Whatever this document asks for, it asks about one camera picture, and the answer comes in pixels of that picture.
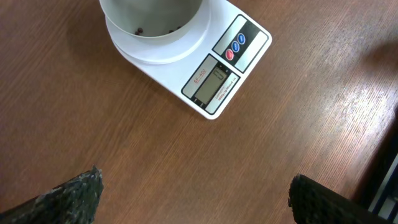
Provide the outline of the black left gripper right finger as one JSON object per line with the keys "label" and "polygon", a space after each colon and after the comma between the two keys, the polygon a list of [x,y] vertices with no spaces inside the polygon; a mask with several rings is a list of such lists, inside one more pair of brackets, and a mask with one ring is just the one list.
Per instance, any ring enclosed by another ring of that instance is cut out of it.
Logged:
{"label": "black left gripper right finger", "polygon": [[302,174],[292,179],[288,206],[297,224],[392,224]]}

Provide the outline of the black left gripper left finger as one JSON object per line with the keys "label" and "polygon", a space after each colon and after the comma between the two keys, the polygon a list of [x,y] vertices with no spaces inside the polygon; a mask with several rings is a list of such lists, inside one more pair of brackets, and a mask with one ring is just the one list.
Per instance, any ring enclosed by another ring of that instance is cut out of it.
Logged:
{"label": "black left gripper left finger", "polygon": [[93,223],[104,189],[102,171],[84,173],[1,213],[1,224]]}

